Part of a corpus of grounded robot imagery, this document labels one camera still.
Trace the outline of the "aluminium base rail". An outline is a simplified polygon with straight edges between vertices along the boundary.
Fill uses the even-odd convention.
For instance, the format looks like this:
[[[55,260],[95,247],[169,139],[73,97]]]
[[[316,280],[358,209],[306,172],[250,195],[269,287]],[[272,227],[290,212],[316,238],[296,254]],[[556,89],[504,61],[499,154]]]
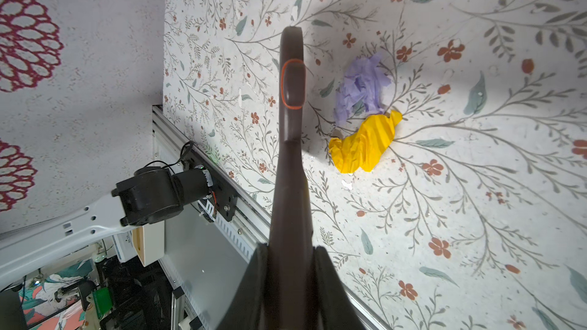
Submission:
[[[219,173],[232,194],[216,212],[209,200],[193,203],[165,222],[160,260],[173,287],[181,287],[186,308],[205,329],[218,326],[255,247],[269,238],[271,217],[237,184]]]

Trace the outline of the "white box device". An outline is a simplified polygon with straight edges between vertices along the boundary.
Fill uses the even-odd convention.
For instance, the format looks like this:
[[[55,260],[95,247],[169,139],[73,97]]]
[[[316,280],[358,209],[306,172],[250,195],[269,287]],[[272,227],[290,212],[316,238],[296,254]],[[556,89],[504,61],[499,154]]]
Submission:
[[[140,262],[148,267],[164,256],[165,223],[137,227],[131,231],[131,239]]]

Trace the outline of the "yellow paper scrap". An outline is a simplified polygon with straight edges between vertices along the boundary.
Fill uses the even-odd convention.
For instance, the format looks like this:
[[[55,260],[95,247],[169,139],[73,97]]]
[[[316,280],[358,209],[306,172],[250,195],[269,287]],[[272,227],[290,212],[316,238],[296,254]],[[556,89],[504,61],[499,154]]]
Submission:
[[[334,137],[329,143],[329,153],[341,174],[354,174],[358,169],[371,172],[384,152],[394,141],[396,127],[403,115],[392,110],[389,115],[370,115],[358,131],[344,139]]]

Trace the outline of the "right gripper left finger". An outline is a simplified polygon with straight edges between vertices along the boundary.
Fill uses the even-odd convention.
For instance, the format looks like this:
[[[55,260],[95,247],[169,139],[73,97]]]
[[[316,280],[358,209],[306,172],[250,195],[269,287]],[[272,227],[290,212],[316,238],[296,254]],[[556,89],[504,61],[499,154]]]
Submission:
[[[218,330],[260,329],[268,271],[268,245],[258,244]]]

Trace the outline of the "purple paper scrap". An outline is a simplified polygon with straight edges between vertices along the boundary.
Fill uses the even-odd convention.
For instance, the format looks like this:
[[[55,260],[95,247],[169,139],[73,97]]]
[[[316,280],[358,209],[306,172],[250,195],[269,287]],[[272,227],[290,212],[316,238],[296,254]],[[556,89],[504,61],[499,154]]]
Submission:
[[[368,115],[382,114],[382,91],[391,85],[391,79],[378,66],[382,55],[356,58],[347,68],[342,85],[336,94],[335,122],[342,126],[354,114],[355,106],[362,103]]]

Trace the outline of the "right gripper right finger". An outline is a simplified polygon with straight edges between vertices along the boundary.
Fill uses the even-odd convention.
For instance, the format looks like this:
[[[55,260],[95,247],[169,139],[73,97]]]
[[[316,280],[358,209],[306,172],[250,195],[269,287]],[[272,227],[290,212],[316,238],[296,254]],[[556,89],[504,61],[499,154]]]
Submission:
[[[315,247],[314,267],[319,308],[318,329],[363,330],[365,327],[324,247]]]

